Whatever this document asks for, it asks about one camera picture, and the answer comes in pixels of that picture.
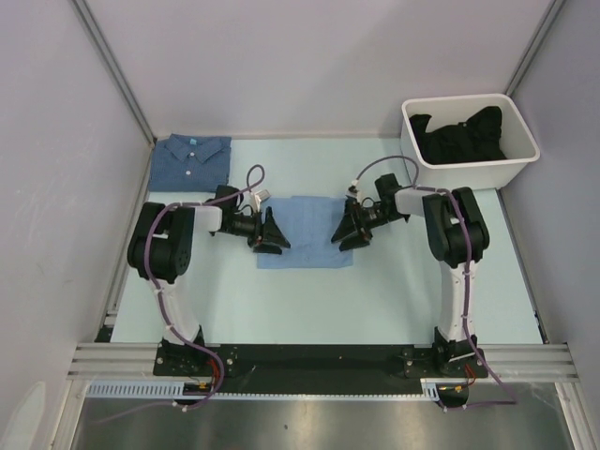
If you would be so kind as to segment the light blue long sleeve shirt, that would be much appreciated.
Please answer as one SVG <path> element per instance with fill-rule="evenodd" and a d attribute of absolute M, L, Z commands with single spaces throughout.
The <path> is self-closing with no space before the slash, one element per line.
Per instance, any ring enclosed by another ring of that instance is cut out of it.
<path fill-rule="evenodd" d="M 341 269 L 353 266 L 353 252 L 340 251 L 331 237 L 342 219 L 344 200 L 330 197 L 272 197 L 266 202 L 290 242 L 281 255 L 259 254 L 257 268 Z"/>

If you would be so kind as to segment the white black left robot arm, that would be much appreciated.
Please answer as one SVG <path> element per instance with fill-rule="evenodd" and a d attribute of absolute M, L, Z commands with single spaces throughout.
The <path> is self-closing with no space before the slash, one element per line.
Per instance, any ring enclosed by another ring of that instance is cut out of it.
<path fill-rule="evenodd" d="M 166 329 L 160 341 L 156 374 L 194 375 L 215 361 L 201 347 L 201 325 L 173 293 L 176 280 L 186 273 L 191 262 L 194 227 L 199 225 L 210 234 L 243 237 L 257 254 L 280 255 L 291 244 L 277 225 L 273 209 L 262 206 L 268 198 L 266 191 L 252 194 L 250 212 L 246 214 L 243 191 L 219 185 L 207 206 L 188 203 L 170 208 L 159 202 L 143 204 L 127 247 L 127 263 L 161 296 L 159 312 L 167 315 L 167 325 L 172 323 L 175 327 Z"/>

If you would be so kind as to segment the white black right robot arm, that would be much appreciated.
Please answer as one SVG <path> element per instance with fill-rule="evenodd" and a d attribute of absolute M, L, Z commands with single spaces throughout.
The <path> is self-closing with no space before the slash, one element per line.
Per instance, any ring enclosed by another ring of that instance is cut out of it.
<path fill-rule="evenodd" d="M 412 216 L 423 218 L 428 248 L 441 268 L 441 315 L 430 360 L 443 376 L 474 374 L 477 337 L 470 306 L 477 264 L 490 237 L 473 191 L 403 187 L 392 173 L 376 179 L 375 188 L 379 199 L 364 206 L 358 182 L 352 182 L 331 242 L 341 252 L 364 248 L 370 245 L 374 228 Z"/>

